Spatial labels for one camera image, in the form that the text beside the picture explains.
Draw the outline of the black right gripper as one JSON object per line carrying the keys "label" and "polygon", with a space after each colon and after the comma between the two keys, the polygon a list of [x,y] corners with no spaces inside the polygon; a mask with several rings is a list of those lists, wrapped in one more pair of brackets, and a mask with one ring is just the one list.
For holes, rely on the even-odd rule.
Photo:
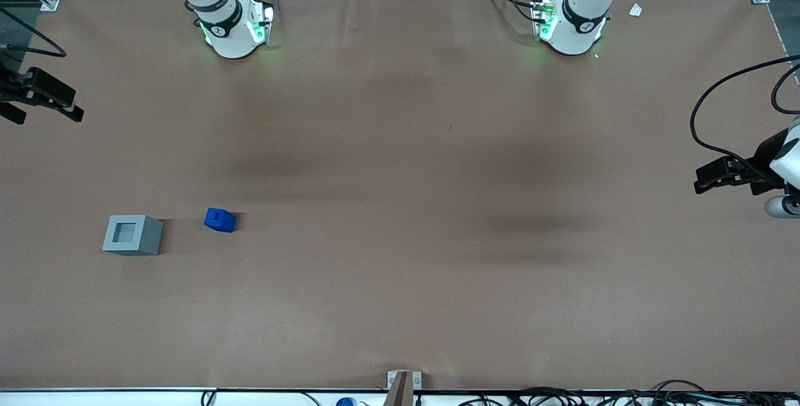
{"label": "black right gripper", "polygon": [[75,102],[74,88],[39,67],[20,73],[2,62],[1,95],[0,116],[14,124],[24,124],[28,116],[15,102],[52,108],[74,122],[83,121],[84,110]]}

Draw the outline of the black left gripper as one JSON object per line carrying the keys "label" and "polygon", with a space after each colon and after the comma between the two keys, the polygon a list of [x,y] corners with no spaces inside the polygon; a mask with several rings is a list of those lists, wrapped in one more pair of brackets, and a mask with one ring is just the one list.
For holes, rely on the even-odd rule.
{"label": "black left gripper", "polygon": [[749,163],[762,172],[762,175],[758,176],[757,182],[751,183],[751,179],[746,177],[751,175],[751,170],[743,161],[731,156],[722,156],[696,169],[695,193],[700,195],[711,189],[718,189],[718,187],[743,184],[749,184],[753,196],[763,195],[773,190],[783,191],[784,179],[769,165],[783,147],[786,136],[788,136],[788,128],[762,141],[752,158],[749,158]]}

